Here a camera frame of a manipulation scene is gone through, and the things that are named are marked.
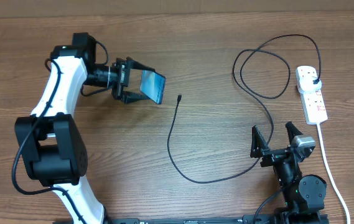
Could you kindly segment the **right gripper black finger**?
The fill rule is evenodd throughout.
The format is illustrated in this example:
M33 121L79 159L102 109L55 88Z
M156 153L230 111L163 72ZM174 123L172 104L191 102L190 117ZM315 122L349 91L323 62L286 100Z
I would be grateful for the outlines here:
M288 133L289 144L299 145L300 137L303 135L291 121L287 122L285 125Z
M252 142L251 142L251 158L260 158L270 151L267 142L264 140L263 135L260 133L257 126L252 127Z

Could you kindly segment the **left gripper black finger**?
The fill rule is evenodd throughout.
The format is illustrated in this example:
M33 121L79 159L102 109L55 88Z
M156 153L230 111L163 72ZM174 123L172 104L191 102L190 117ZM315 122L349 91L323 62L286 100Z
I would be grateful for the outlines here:
M121 101L124 104L130 104L130 103L134 103L136 101L140 101L140 100L149 100L149 97L146 95L142 95L139 93L133 93L130 91L124 91L121 97Z
M152 72L155 71L154 68L143 65L143 64L135 61L131 57L126 58L126 67L130 70L147 70L147 71L152 71Z

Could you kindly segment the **Galaxy S24 smartphone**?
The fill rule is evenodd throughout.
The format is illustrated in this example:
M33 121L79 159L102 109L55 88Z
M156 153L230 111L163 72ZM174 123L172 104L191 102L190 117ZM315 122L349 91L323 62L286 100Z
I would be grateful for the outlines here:
M143 70L140 91L156 104L160 105L164 96L166 77L153 71Z

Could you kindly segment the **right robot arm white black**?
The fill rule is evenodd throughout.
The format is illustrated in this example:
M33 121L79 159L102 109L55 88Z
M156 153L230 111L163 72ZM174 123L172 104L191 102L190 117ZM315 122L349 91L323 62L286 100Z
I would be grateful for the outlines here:
M292 122L286 123L289 145L283 149L269 148L256 126L252 127L250 156L261 159L261 167L272 167L280 189L268 197L254 215L243 216L244 223L326 224L328 216L322 215L327 191L326 181L318 175L302 175L299 163L315 149L313 137L301 133ZM260 215L261 209L279 194L283 194L285 207L272 214Z

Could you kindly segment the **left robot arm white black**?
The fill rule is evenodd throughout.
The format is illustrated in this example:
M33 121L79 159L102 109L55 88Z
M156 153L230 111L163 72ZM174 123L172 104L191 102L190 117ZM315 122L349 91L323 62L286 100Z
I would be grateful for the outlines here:
M114 99L128 104L150 98L148 93L123 90L131 70L156 72L130 57L112 65L97 63L99 44L81 32L73 35L70 45L54 47L45 60L50 76L39 103L14 125L19 145L11 170L14 188L24 195L54 192L71 214L72 223L111 223L88 183L87 149L73 118L83 87L111 90Z

